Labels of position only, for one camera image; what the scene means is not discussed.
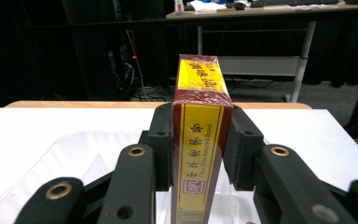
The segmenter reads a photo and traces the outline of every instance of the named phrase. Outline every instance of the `wooden table edge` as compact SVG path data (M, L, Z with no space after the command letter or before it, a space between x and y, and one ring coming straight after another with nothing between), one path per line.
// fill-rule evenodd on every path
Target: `wooden table edge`
M16 101L5 108L156 108L168 102ZM233 103L243 109L312 109L302 103Z

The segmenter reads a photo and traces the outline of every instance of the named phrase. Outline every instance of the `white tabletop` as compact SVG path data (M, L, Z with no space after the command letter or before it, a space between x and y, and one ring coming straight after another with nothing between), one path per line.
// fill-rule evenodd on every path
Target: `white tabletop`
M247 109L271 144L295 150L323 181L348 189L358 179L358 146L327 110ZM148 130L150 108L0 108L0 197L71 133Z

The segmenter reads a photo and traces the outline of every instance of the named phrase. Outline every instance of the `brass screw insert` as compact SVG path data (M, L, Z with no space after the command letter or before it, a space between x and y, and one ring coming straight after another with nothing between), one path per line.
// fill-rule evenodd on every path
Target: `brass screw insert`
M133 147L130 149L129 154L130 156L142 156L144 155L146 150L142 147Z
M288 156L290 154L289 150L284 147L272 147L271 152L277 156Z
M50 200L57 200L62 197L65 197L72 190L72 185L67 181L62 181L51 186L48 191L46 191L46 198Z

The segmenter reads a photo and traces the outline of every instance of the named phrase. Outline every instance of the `computer mouse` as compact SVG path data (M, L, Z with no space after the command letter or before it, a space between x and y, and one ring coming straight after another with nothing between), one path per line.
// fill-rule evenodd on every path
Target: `computer mouse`
M358 5L358 0L344 0L346 5Z
M244 10L246 5L244 3L238 2L238 3L234 3L234 7L236 10Z

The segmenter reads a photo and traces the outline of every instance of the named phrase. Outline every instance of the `yellow label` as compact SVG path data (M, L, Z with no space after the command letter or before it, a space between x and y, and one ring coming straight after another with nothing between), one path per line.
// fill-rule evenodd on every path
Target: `yellow label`
M181 89L197 89L227 92L220 67L216 62L181 60L179 79Z
M224 108L182 105L181 113L176 223L202 223Z

